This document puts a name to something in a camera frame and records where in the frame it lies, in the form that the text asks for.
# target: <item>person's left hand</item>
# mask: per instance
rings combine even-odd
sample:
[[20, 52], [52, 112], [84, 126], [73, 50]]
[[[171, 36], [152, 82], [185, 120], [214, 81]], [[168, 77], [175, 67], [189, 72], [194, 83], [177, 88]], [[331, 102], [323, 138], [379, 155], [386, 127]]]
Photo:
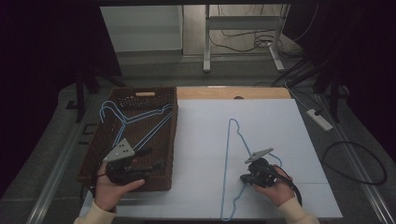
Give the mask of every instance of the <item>person's left hand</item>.
[[107, 175], [103, 175], [106, 172], [106, 165], [107, 163], [104, 162], [97, 173], [96, 197], [94, 201], [98, 207], [110, 212], [114, 211], [117, 203], [125, 193], [139, 188], [145, 183], [145, 180], [136, 180], [123, 186], [113, 184], [110, 179], [108, 179]]

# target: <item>floor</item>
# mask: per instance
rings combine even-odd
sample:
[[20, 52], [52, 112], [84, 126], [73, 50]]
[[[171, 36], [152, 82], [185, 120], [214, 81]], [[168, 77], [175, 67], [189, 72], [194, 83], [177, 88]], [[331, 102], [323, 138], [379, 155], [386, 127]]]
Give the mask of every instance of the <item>floor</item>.
[[[226, 9], [227, 7], [223, 8], [224, 14], [228, 13]], [[246, 13], [248, 9], [249, 7], [244, 8], [240, 13]], [[249, 42], [246, 41], [239, 43], [239, 41], [234, 41], [233, 38], [230, 39], [233, 40], [234, 48], [245, 48], [249, 45]], [[247, 56], [246, 54], [230, 54], [231, 52], [222, 54], [221, 51], [215, 52], [215, 48], [213, 48], [213, 52], [218, 55], [212, 58], [212, 70], [209, 74], [204, 73], [202, 55], [199, 53], [202, 43], [198, 43], [198, 41], [200, 40], [193, 41], [194, 44], [189, 47], [185, 44], [186, 56], [184, 57], [174, 52], [120, 53], [118, 57], [124, 75], [124, 77], [120, 77], [120, 80], [134, 87], [249, 86], [259, 88], [260, 86], [270, 86], [280, 75], [275, 70], [268, 52], [260, 51]], [[282, 58], [282, 62], [285, 67], [289, 68], [298, 62], [298, 59]], [[91, 140], [94, 125], [99, 120], [96, 111], [101, 102], [108, 97], [111, 89], [115, 87], [112, 83], [103, 79], [99, 78], [98, 80], [102, 89], [98, 94], [88, 94], [86, 92], [87, 108], [91, 108], [91, 110], [87, 111], [87, 116], [80, 125], [75, 123], [76, 110], [67, 109], [70, 101], [76, 101], [75, 86], [69, 86], [60, 92], [59, 104], [52, 121], [36, 145], [32, 156], [25, 163], [0, 201], [0, 223], [25, 223], [28, 220], [40, 194], [48, 194], [48, 192], [42, 192], [42, 190], [46, 187], [51, 171], [59, 162], [57, 160], [60, 154], [67, 150], [70, 150], [71, 153], [70, 161], [65, 164], [64, 174], [57, 174], [60, 177], [59, 183], [53, 183], [53, 186], [56, 187], [53, 199], [49, 200], [48, 211], [41, 213], [42, 219], [40, 220], [42, 223], [72, 223], [78, 216], [81, 199], [80, 184], [76, 181], [78, 169], [85, 155], [87, 144]], [[314, 81], [314, 78], [306, 80], [291, 89], [291, 92], [295, 94], [294, 98], [301, 101], [298, 106], [318, 156], [321, 158], [326, 148], [332, 143], [346, 139], [369, 148], [378, 156], [388, 172], [388, 181], [379, 187], [375, 187], [374, 190], [378, 192], [380, 201], [387, 205], [391, 215], [396, 217], [396, 164], [353, 115], [345, 100], [339, 101], [338, 116], [340, 122], [338, 124], [332, 121], [326, 111], [322, 113], [322, 116], [336, 127], [336, 130], [329, 133], [323, 132], [306, 115], [306, 106], [315, 109], [319, 109], [320, 106], [325, 108], [327, 106], [326, 94], [319, 96], [313, 94], [312, 84]], [[367, 153], [358, 150], [358, 148], [355, 150], [366, 167], [368, 175], [374, 181], [379, 180], [382, 174], [378, 165]], [[349, 151], [348, 148], [334, 150], [329, 153], [327, 161], [332, 166], [354, 175], [353, 165], [351, 165], [348, 157]], [[348, 180], [326, 166], [323, 169], [344, 216], [339, 220], [322, 220], [323, 222], [384, 223], [378, 218], [373, 208], [373, 202], [375, 201], [373, 201], [373, 197], [368, 197], [371, 191], [365, 185]], [[119, 218], [114, 220], [114, 223], [144, 222], [144, 220]], [[284, 221], [271, 220], [267, 223], [284, 223]]]

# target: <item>hand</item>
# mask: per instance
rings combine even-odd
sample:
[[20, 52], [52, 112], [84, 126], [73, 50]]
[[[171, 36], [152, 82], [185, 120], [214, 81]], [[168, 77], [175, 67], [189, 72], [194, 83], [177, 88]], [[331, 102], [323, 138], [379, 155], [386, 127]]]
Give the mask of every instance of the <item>hand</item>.
[[96, 197], [94, 201], [98, 207], [107, 212], [115, 209], [125, 193], [137, 189], [145, 183], [144, 179], [140, 179], [124, 186], [116, 185], [108, 179], [107, 175], [102, 175], [105, 172], [106, 162], [101, 165], [97, 173], [99, 176], [96, 181]]
[[[275, 166], [274, 168], [278, 174], [283, 175], [286, 178], [290, 177], [288, 177], [286, 173], [282, 171], [279, 167]], [[256, 191], [267, 196], [271, 200], [271, 202], [277, 207], [294, 197], [294, 191], [285, 181], [279, 178], [276, 179], [275, 184], [270, 188], [262, 188], [256, 184], [253, 184], [253, 188]]]

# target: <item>sleeve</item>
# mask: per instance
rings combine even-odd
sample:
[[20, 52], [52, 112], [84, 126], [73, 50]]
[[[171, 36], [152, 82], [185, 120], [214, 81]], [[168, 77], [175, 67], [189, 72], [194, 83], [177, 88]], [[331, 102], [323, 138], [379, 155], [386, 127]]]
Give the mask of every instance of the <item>sleeve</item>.
[[279, 211], [288, 224], [319, 224], [318, 218], [306, 213], [295, 197], [280, 205]]
[[76, 218], [74, 224], [110, 224], [115, 216], [115, 213], [102, 210], [92, 201], [87, 214], [84, 217]]

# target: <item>metal stand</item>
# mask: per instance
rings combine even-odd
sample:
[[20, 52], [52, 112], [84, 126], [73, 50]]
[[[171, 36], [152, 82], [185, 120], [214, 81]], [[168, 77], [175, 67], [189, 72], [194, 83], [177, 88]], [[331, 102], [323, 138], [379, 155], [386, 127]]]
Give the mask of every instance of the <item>metal stand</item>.
[[210, 40], [211, 30], [275, 30], [274, 41], [270, 52], [274, 60], [276, 70], [283, 72], [285, 67], [279, 59], [277, 42], [282, 34], [283, 25], [290, 5], [283, 7], [280, 16], [210, 16], [210, 5], [205, 6], [205, 51], [204, 72], [210, 72]]

